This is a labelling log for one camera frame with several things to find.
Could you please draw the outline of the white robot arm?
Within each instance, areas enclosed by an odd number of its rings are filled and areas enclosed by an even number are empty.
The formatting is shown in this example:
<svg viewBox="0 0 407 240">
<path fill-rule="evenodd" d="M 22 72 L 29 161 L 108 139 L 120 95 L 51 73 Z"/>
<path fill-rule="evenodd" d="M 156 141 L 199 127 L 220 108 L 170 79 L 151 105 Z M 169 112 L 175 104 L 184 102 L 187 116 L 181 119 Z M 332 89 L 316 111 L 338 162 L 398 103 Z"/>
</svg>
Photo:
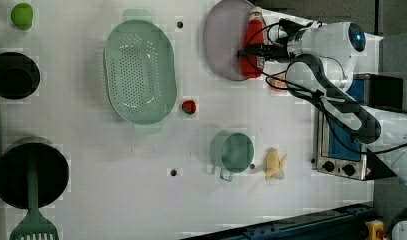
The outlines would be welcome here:
<svg viewBox="0 0 407 240">
<path fill-rule="evenodd" d="M 407 114 L 363 105 L 347 93 L 367 45 L 361 27 L 351 22 L 303 26 L 287 19 L 277 25 L 284 37 L 254 42 L 268 36 L 271 27 L 257 29 L 236 57 L 286 62 L 285 89 L 322 112 L 331 128 L 339 127 L 363 144 L 407 186 Z"/>
</svg>

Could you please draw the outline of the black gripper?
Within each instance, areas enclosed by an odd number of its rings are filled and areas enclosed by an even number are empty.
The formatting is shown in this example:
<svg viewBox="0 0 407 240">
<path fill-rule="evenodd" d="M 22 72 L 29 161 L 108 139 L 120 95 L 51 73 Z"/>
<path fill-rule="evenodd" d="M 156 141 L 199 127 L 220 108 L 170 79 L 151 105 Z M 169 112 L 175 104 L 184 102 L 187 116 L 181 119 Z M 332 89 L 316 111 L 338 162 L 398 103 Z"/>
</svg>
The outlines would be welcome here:
<svg viewBox="0 0 407 240">
<path fill-rule="evenodd" d="M 289 62 L 290 56 L 283 45 L 250 44 L 237 51 L 237 57 L 257 56 L 266 61 Z"/>
</svg>

